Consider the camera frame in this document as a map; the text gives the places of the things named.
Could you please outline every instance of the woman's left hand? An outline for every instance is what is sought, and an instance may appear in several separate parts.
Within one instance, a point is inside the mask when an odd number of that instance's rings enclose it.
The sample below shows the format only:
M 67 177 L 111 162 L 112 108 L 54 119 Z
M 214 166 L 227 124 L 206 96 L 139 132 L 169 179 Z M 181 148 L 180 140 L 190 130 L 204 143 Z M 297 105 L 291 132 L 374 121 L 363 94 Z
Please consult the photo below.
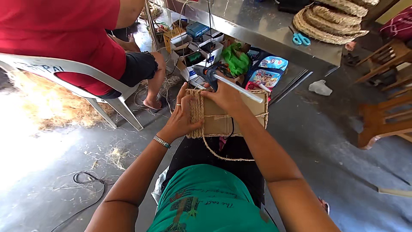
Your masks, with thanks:
M 165 142 L 171 144 L 175 139 L 182 137 L 196 129 L 201 128 L 204 119 L 196 123 L 190 123 L 190 100 L 192 95 L 186 95 L 187 83 L 180 88 L 176 100 L 175 111 L 167 121 L 166 125 L 157 133 L 157 136 Z

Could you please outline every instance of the red shirt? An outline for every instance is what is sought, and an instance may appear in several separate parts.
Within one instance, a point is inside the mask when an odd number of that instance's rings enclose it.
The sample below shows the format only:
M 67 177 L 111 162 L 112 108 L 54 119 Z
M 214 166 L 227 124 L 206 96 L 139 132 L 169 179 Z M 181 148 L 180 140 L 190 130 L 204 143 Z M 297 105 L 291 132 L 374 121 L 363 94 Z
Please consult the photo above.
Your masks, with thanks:
M 119 0 L 4 0 L 0 52 L 73 60 L 119 80 L 126 54 L 104 30 L 115 28 L 119 9 Z M 57 76 L 95 95 L 112 89 L 84 74 Z

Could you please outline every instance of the white plastic chair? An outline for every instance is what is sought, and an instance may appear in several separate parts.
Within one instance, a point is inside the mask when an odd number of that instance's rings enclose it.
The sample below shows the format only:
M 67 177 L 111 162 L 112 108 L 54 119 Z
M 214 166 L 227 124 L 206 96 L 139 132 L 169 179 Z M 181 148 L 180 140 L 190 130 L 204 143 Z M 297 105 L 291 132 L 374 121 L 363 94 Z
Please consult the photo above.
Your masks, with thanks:
M 48 57 L 33 57 L 14 54 L 0 53 L 0 67 L 5 71 L 13 72 L 19 71 L 17 68 L 43 76 L 65 88 L 73 93 L 84 97 L 90 104 L 100 113 L 100 115 L 114 128 L 116 124 L 112 119 L 104 112 L 104 110 L 97 104 L 97 102 L 106 102 L 113 107 L 123 118 L 125 118 L 133 127 L 140 131 L 143 129 L 142 125 L 137 121 L 129 107 L 125 104 L 125 100 L 132 95 L 138 88 L 138 84 L 134 87 L 129 87 L 120 81 L 112 78 L 111 76 L 101 72 L 100 70 L 79 62 L 48 58 Z M 97 80 L 107 84 L 115 90 L 122 93 L 122 95 L 116 99 L 101 99 L 77 86 L 67 83 L 57 76 L 58 72 L 74 72 L 82 73 L 96 78 Z

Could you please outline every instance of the person in red shirt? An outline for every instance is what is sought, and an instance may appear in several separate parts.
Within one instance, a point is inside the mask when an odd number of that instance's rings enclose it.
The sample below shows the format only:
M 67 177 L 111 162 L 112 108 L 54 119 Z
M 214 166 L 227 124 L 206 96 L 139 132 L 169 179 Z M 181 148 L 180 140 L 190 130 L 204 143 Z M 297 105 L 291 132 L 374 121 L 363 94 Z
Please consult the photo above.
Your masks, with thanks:
M 133 41 L 111 38 L 105 31 L 130 26 L 143 7 L 144 0 L 4 0 L 0 7 L 0 52 L 81 62 L 130 87 L 148 79 L 143 103 L 160 109 L 157 94 L 166 75 L 163 56 L 140 52 Z M 85 74 L 56 75 L 102 99 L 121 95 Z

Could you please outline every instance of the black shorts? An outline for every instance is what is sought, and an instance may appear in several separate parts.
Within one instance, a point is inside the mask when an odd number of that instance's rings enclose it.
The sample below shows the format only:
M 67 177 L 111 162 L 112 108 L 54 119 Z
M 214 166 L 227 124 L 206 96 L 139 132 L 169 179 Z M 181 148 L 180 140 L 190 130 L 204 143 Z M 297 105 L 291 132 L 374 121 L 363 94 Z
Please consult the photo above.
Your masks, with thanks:
M 126 52 L 126 68 L 119 79 L 123 84 L 134 87 L 143 80 L 150 80 L 157 71 L 155 57 L 148 52 Z M 112 89 L 105 95 L 98 96 L 101 99 L 114 99 L 122 94 Z
M 219 137 L 207 137 L 209 147 L 217 152 L 219 149 Z M 230 137 L 222 151 L 217 152 L 221 157 L 253 159 L 252 154 L 243 137 Z M 260 208 L 265 203 L 265 180 L 255 161 L 226 161 L 214 156 L 205 146 L 203 139 L 188 139 L 185 137 L 170 162 L 166 179 L 162 183 L 162 192 L 170 179 L 182 168 L 196 165 L 209 164 L 224 169 L 237 176 L 249 190 L 255 205 Z

